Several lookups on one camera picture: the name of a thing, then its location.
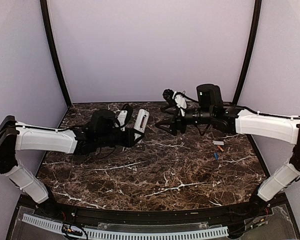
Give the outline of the white remote control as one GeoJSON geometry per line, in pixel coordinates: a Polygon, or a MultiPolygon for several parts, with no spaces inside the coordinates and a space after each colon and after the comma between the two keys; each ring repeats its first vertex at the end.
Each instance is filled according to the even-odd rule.
{"type": "Polygon", "coordinates": [[[144,133],[146,130],[146,126],[148,123],[150,113],[146,111],[145,109],[140,109],[134,124],[134,129],[144,133]]]}

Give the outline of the grey battery cover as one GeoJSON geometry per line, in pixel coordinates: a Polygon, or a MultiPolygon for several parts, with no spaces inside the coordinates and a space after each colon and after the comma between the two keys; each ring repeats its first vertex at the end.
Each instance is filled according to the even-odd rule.
{"type": "Polygon", "coordinates": [[[216,146],[224,146],[225,143],[223,141],[213,140],[212,143],[216,146]]]}

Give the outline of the blue battery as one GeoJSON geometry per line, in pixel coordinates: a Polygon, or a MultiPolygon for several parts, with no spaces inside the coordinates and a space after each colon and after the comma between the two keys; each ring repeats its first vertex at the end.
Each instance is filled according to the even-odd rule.
{"type": "Polygon", "coordinates": [[[213,153],[215,159],[218,161],[219,160],[219,157],[218,157],[218,154],[216,152],[213,153]]]}

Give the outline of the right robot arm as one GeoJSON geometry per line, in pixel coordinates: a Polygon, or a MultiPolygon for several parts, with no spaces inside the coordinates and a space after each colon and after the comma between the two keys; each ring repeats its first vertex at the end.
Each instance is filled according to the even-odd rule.
{"type": "Polygon", "coordinates": [[[267,178],[255,190],[245,213],[256,217],[277,193],[300,178],[300,115],[275,115],[251,110],[245,106],[224,106],[220,87],[214,84],[197,86],[198,107],[188,108],[184,93],[164,90],[162,96],[167,105],[161,108],[170,119],[156,123],[156,127],[176,136],[185,133],[187,126],[207,125],[227,134],[257,135],[292,144],[292,156],[284,165],[267,178]]]}

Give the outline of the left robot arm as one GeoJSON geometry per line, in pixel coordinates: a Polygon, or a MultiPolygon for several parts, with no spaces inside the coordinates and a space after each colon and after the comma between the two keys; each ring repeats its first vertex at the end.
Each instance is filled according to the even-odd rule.
{"type": "Polygon", "coordinates": [[[52,200],[47,187],[17,160],[16,151],[54,151],[82,156],[105,147],[131,148],[145,136],[149,116],[148,111],[139,110],[134,127],[128,128],[129,110],[121,110],[116,115],[102,109],[95,111],[83,126],[60,129],[27,125],[8,115],[0,125],[0,174],[41,204],[41,210],[48,217],[57,218],[60,206],[52,200]]]}

